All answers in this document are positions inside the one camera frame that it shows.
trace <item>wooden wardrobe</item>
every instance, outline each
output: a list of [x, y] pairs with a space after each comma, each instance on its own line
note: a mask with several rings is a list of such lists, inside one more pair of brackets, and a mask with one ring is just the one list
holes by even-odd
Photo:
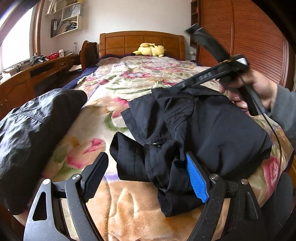
[[[293, 90], [295, 54], [273, 21], [251, 0], [196, 0], [197, 22], [231, 54], [243, 54], [251, 68]], [[197, 46], [196, 60], [217, 64]]]

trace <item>yellow plush toy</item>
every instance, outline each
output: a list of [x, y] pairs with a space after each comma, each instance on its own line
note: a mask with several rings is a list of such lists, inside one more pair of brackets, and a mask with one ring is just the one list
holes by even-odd
[[136, 55], [149, 55], [149, 56], [159, 56], [163, 57], [165, 53], [165, 48], [161, 45], [142, 43], [137, 51], [134, 51]]

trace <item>black cable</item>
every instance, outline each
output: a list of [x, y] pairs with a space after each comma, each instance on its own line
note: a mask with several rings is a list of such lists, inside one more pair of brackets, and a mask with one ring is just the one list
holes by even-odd
[[[238, 74], [238, 77], [239, 77], [240, 80], [246, 85], [245, 81], [242, 79], [242, 77], [241, 77], [239, 74]], [[256, 105], [257, 109], [260, 111], [261, 115], [264, 117], [264, 119], [265, 119], [266, 122], [268, 123], [270, 129], [271, 129], [272, 132], [274, 133], [274, 135], [275, 135], [275, 137], [276, 137], [276, 140], [277, 140], [277, 142], [278, 142], [278, 144], [279, 144], [279, 152], [280, 152], [279, 172], [278, 172], [278, 175], [277, 175], [277, 177], [276, 177], [276, 187], [275, 187], [275, 189], [274, 189], [274, 195], [276, 195], [276, 189], [277, 189], [277, 185], [278, 185], [278, 182], [279, 182], [279, 177], [280, 177], [280, 174], [281, 174], [281, 159], [282, 159], [281, 143], [280, 143], [280, 141], [279, 141], [279, 138], [278, 138], [278, 136], [277, 136], [275, 130], [272, 128], [270, 122], [268, 121], [268, 119], [266, 118], [266, 116], [264, 115], [264, 113], [262, 112], [261, 108], [259, 108], [258, 103], [257, 103], [255, 100], [253, 100], [253, 102], [254, 102], [254, 104]], [[280, 224], [279, 220], [278, 220], [277, 215], [276, 215], [276, 205], [275, 205], [276, 201], [275, 201], [275, 200], [276, 200], [276, 199], [274, 199], [274, 213], [275, 213], [276, 221], [278, 222], [278, 224], [279, 224], [280, 226], [282, 226], [282, 225]]]

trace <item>gray sleeve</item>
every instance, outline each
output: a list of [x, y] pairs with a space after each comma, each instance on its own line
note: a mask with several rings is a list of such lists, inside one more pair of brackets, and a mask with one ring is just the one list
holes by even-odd
[[269, 116], [282, 127], [296, 149], [296, 93], [278, 85], [276, 101]]

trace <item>blanket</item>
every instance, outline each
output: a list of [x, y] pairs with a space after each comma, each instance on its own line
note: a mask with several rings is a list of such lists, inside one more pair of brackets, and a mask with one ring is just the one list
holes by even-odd
[[[106, 58], [98, 66], [94, 73], [78, 81], [76, 89], [85, 91], [89, 99], [53, 152], [43, 179], [66, 180], [75, 173], [81, 173], [101, 151], [105, 151], [109, 156], [108, 169], [95, 197], [87, 203], [104, 240], [187, 240], [200, 217], [202, 207], [166, 218], [160, 210], [157, 189], [151, 183], [119, 180], [116, 162], [109, 153], [109, 147], [117, 131], [133, 138], [120, 114], [128, 108], [128, 101], [151, 93], [152, 88], [171, 87], [206, 67], [168, 57], [148, 56]], [[203, 85], [218, 90], [219, 81], [212, 80]], [[275, 190], [277, 176], [285, 170], [293, 147], [281, 127], [269, 119], [280, 139], [280, 162], [279, 145], [263, 116], [250, 118], [268, 132], [273, 142], [270, 158], [264, 160], [248, 178], [259, 205], [263, 206]], [[79, 240], [66, 200], [62, 203], [71, 237]], [[26, 221], [29, 207], [30, 204], [28, 210], [17, 217], [22, 223]], [[213, 240], [221, 236], [228, 207], [229, 200], [226, 199]]]

